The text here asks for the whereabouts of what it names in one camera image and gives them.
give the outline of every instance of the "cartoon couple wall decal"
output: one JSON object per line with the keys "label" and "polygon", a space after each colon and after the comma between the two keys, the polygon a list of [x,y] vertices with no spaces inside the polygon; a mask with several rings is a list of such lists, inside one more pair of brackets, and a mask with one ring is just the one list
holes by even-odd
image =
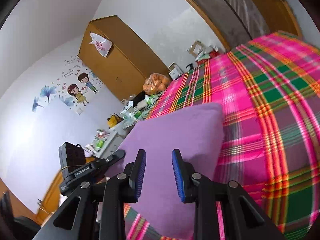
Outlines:
{"label": "cartoon couple wall decal", "polygon": [[[85,83],[87,88],[90,88],[95,94],[98,92],[98,90],[89,81],[89,76],[87,73],[81,73],[78,77],[78,80],[81,83]],[[86,106],[85,103],[89,103],[86,97],[80,92],[80,89],[76,84],[71,84],[70,86],[68,86],[68,94],[75,97],[78,100],[78,104],[83,103],[83,105]]]}

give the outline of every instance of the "metal bolt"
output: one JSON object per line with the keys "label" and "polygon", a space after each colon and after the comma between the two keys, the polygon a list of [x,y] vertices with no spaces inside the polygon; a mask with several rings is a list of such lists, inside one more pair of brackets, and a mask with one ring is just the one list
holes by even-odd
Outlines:
{"label": "metal bolt", "polygon": [[229,181],[229,187],[231,187],[231,188],[238,187],[238,182],[236,182],[234,180]]}
{"label": "metal bolt", "polygon": [[192,174],[192,178],[193,179],[201,179],[201,174],[196,172],[196,173]]}
{"label": "metal bolt", "polygon": [[125,173],[120,173],[117,175],[118,179],[125,179],[127,177],[127,175]]}
{"label": "metal bolt", "polygon": [[90,186],[90,183],[87,182],[87,181],[84,181],[84,182],[82,182],[82,183],[80,184],[80,187],[81,187],[81,188],[88,188],[89,186]]}

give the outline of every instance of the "plaid bedsheet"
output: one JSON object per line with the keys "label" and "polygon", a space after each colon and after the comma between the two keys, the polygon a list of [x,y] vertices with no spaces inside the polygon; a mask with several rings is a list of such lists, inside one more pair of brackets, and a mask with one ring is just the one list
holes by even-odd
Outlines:
{"label": "plaid bedsheet", "polygon": [[[287,239],[296,240],[320,209],[319,79],[320,51],[277,32],[209,59],[172,82],[149,118],[220,103],[225,138],[214,180],[238,181]],[[169,239],[129,205],[125,215],[128,239]]]}

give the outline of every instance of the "white plastic bag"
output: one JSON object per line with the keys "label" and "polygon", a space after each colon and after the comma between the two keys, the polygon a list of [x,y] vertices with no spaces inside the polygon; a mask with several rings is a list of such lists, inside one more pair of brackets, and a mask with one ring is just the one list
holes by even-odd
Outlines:
{"label": "white plastic bag", "polygon": [[89,44],[94,44],[99,53],[103,57],[106,57],[112,47],[112,42],[92,32],[90,33],[90,36],[92,38],[92,41]]}

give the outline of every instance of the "pillow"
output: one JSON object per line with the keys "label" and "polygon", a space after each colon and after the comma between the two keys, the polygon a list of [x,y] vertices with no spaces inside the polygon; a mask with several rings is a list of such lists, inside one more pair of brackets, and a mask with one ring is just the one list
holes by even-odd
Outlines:
{"label": "pillow", "polygon": [[123,171],[144,149],[147,164],[141,197],[132,207],[161,235],[186,239],[193,234],[195,204],[183,204],[178,196],[172,169],[172,150],[195,170],[212,179],[223,140],[222,107],[207,103],[171,114],[140,121],[119,146],[125,158],[106,176]]}

